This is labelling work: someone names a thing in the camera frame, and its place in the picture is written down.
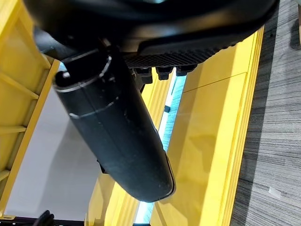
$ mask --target yellow structure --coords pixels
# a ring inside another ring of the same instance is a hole
[[[58,66],[36,48],[22,1],[1,0],[0,218]]]
[[[262,36],[263,28],[187,75],[167,152],[177,190],[155,204],[151,225],[229,225]]]

